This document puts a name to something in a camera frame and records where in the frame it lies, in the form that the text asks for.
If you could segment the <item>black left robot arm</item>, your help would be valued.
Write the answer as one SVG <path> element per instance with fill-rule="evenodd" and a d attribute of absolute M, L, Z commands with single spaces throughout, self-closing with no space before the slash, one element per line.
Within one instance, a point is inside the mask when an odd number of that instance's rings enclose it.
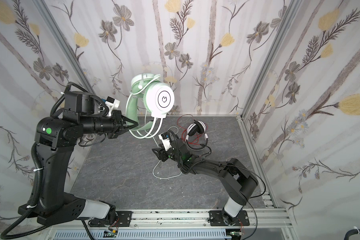
<path fill-rule="evenodd" d="M 65 182 L 69 161 L 75 146 L 86 134 L 99 134 L 109 139 L 127 133 L 138 122 L 113 110 L 98 96 L 69 82 L 62 96 L 53 105 L 50 115 L 39 121 L 31 156 L 35 180 L 28 202 L 19 207 L 20 217 L 1 233 L 11 240 L 32 232 L 11 234 L 27 218 L 36 218 L 40 230 L 80 220 L 95 219 L 101 226 L 112 226 L 119 219 L 114 205 L 91 201 L 66 193 Z"/>

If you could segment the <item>mint green headphones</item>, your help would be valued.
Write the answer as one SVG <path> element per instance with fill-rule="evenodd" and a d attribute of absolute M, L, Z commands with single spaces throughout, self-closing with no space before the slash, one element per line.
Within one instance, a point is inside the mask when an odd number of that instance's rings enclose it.
<path fill-rule="evenodd" d="M 159 133 L 163 120 L 175 103 L 172 88 L 160 81 L 160 74 L 142 73 L 131 80 L 131 91 L 126 104 L 126 117 L 138 122 L 138 99 L 143 100 L 146 112 L 153 120 L 143 126 L 137 125 L 130 133 L 137 139 L 153 138 Z"/>

